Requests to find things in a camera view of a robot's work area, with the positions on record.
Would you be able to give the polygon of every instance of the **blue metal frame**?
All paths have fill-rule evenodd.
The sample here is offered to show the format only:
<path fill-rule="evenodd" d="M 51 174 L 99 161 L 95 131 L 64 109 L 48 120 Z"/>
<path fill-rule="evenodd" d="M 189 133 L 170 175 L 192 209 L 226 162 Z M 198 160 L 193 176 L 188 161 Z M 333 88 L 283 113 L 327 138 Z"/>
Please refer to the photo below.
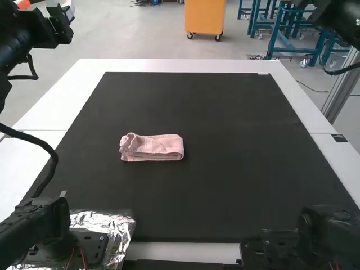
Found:
<path fill-rule="evenodd" d="M 312 58 L 309 62 L 309 66 L 314 66 L 316 64 L 316 61 L 317 61 L 320 53 L 323 50 L 325 39 L 326 39 L 326 37 L 329 36 L 329 33 L 326 30 L 321 31 L 319 40 L 318 40 L 315 48 L 296 48 L 294 45 L 292 45 L 289 42 L 288 37 L 291 33 L 291 29 L 293 28 L 293 24 L 294 24 L 294 20 L 295 20 L 295 16 L 293 16 L 293 14 L 296 14 L 296 12 L 303 12 L 303 11 L 295 10 L 295 9 L 294 10 L 286 9 L 285 8 L 286 4 L 287 4 L 287 2 L 284 2 L 284 1 L 280 2 L 277 16 L 276 16 L 276 21 L 274 24 L 270 25 L 270 27 L 273 29 L 273 32 L 272 32 L 272 36 L 271 36 L 271 39 L 270 39 L 270 42 L 268 45 L 268 51 L 267 51 L 265 59 L 268 59 L 268 60 L 271 59 L 273 57 L 274 52 L 306 53 L 306 54 L 312 55 Z M 286 25 L 281 24 L 282 16 L 285 13 L 288 14 L 288 16 L 287 16 L 288 24 L 286 24 Z M 261 15 L 259 16 L 259 18 L 262 20 L 266 19 Z M 281 29 L 286 29 L 285 34 L 282 34 L 280 32 Z M 275 42 L 276 42 L 277 38 L 281 40 L 281 42 L 283 43 L 285 48 L 275 47 Z"/>
<path fill-rule="evenodd" d="M 238 6 L 238 13 L 237 13 L 237 19 L 238 20 L 241 20 L 241 15 L 242 14 L 246 14 L 246 11 L 252 11 L 252 8 L 242 8 L 242 3 L 243 3 L 244 0 L 240 0 L 240 3 L 239 3 L 239 6 Z M 273 1 L 273 3 L 275 3 L 276 5 L 276 1 L 277 0 L 267 0 L 267 4 L 266 4 L 266 8 L 260 8 L 259 11 L 265 11 L 264 13 L 264 16 L 267 18 L 268 15 L 269 15 L 269 11 L 270 11 L 270 4 L 271 4 L 271 1 Z"/>
<path fill-rule="evenodd" d="M 287 8 L 287 10 L 291 9 L 291 3 L 289 2 L 283 2 L 281 1 L 283 8 Z M 263 28 L 270 28 L 271 25 L 274 25 L 275 22 L 273 20 L 267 19 L 265 15 L 260 14 L 261 8 L 260 8 L 261 0 L 253 0 L 253 6 L 251 8 L 251 16 L 249 21 L 249 27 L 247 29 L 247 34 L 250 35 L 251 38 L 255 38 L 255 32 L 261 25 Z M 289 38 L 291 34 L 291 30 L 294 26 L 295 19 L 299 18 L 297 16 L 297 13 L 293 13 L 293 11 L 299 11 L 300 13 L 304 12 L 313 12 L 311 11 L 304 11 L 304 10 L 291 10 L 291 12 L 285 12 L 285 15 L 283 17 L 283 21 L 281 22 L 282 25 L 288 25 L 289 27 L 286 27 L 286 37 Z M 307 28 L 307 27 L 313 27 L 311 24 L 302 21 L 302 15 L 300 19 L 296 20 L 296 35 L 300 28 Z"/>
<path fill-rule="evenodd" d="M 334 49 L 334 45 L 338 44 L 342 46 L 342 48 Z M 330 32 L 328 36 L 328 41 L 325 45 L 324 53 L 322 54 L 320 58 L 320 65 L 325 66 L 328 62 L 330 55 L 333 52 L 346 52 L 348 53 L 350 51 L 349 45 L 345 44 L 341 39 L 335 38 L 335 33 Z"/>

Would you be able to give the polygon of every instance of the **black cable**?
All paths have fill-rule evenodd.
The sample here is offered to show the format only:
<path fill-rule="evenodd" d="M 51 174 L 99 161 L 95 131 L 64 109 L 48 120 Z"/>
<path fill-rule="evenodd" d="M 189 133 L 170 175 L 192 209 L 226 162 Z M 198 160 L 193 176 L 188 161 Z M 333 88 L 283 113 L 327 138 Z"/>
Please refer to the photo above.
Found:
<path fill-rule="evenodd" d="M 325 73 L 328 74 L 328 75 L 331 75 L 331 76 L 340 75 L 340 74 L 344 74 L 345 72 L 348 72 L 350 70 L 360 68 L 360 62 L 352 64 L 352 65 L 347 66 L 347 67 L 344 67 L 343 69 L 340 69 L 340 70 L 335 70 L 335 71 L 328 71 L 328 70 L 325 69 L 325 66 L 323 66 L 322 68 L 324 69 Z"/>
<path fill-rule="evenodd" d="M 32 198 L 39 197 L 40 194 L 43 192 L 43 190 L 49 184 L 50 180 L 52 179 L 52 177 L 55 174 L 55 169 L 56 169 L 57 163 L 59 162 L 59 157 L 58 157 L 57 153 L 47 142 L 43 141 L 42 139 L 39 139 L 32 135 L 26 134 L 24 132 L 14 130 L 2 123 L 0 123 L 0 132 L 4 133 L 6 135 L 9 135 L 13 138 L 21 139 L 26 142 L 30 142 L 35 145 L 38 145 L 50 154 L 51 163 L 50 163 L 48 174 L 47 174 L 46 178 L 44 179 L 44 181 L 38 186 L 34 195 L 32 196 Z"/>
<path fill-rule="evenodd" d="M 8 76 L 7 79 L 8 80 L 37 80 L 37 79 L 39 79 L 39 76 L 36 73 L 36 70 L 34 67 L 34 61 L 33 61 L 33 57 L 31 54 L 28 54 L 25 57 L 24 63 L 28 63 L 29 69 L 31 72 L 31 76 L 30 75 L 13 75 L 13 76 Z"/>
<path fill-rule="evenodd" d="M 307 86 L 306 84 L 304 84 L 303 82 L 297 80 L 298 83 L 301 83 L 303 86 L 309 88 L 311 91 L 314 91 L 314 92 L 324 92 L 324 93 L 329 93 L 329 91 L 325 91 L 325 90 L 314 90 L 313 88 Z"/>
<path fill-rule="evenodd" d="M 297 80 L 298 83 L 301 83 L 303 86 L 309 88 L 311 91 L 314 91 L 314 92 L 325 92 L 325 93 L 330 93 L 329 91 L 326 91 L 326 90 L 315 90 L 309 86 L 307 86 L 306 84 L 304 84 L 303 82 Z M 360 94 L 351 94 L 349 97 L 360 97 Z"/>

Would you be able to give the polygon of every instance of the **red wire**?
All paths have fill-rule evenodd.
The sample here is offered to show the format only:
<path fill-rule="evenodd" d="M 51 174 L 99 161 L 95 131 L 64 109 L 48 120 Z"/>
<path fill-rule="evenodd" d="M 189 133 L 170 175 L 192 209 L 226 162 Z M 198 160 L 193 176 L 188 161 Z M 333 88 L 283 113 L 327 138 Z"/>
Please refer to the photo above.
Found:
<path fill-rule="evenodd" d="M 71 260 L 73 259 L 74 253 L 75 253 L 75 249 L 73 248 L 73 252 L 71 253 L 70 259 L 69 259 L 69 261 L 67 262 L 67 265 L 66 265 L 65 270 L 68 270 L 69 264 L 70 264 Z"/>
<path fill-rule="evenodd" d="M 87 270 L 88 267 L 87 267 L 87 265 L 86 265 L 85 255 L 84 255 L 84 253 L 83 253 L 83 250 L 82 250 L 81 247 L 79 247 L 79 250 L 80 250 L 80 253 L 81 253 L 81 257 L 83 258 L 84 269 Z"/>

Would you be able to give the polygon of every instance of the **caster wheel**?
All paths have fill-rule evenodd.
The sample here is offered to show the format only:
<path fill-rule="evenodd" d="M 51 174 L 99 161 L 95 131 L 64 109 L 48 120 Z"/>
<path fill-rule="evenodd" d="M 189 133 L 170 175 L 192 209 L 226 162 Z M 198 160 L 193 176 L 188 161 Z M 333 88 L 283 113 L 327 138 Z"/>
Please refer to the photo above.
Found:
<path fill-rule="evenodd" d="M 262 59 L 264 59 L 264 56 L 263 55 L 256 55 L 255 59 L 256 60 L 262 60 Z"/>
<path fill-rule="evenodd" d="M 304 69 L 308 66 L 309 62 L 310 62 L 310 59 L 302 59 L 300 62 L 300 66 Z"/>
<path fill-rule="evenodd" d="M 255 36 L 256 36 L 258 39 L 262 39 L 262 38 L 263 38 L 263 33 L 262 33 L 261 31 L 256 30 Z"/>
<path fill-rule="evenodd" d="M 336 59 L 335 58 L 331 59 L 328 66 L 330 69 L 333 69 L 336 66 Z"/>

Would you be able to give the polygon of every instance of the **orange cabinet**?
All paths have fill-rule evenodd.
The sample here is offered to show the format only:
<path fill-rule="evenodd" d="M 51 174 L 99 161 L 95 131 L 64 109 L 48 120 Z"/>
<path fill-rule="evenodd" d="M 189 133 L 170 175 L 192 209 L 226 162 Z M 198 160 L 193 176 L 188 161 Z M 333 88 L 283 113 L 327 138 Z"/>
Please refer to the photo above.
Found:
<path fill-rule="evenodd" d="M 194 33 L 222 35 L 226 0 L 186 0 L 185 31 L 188 38 Z"/>

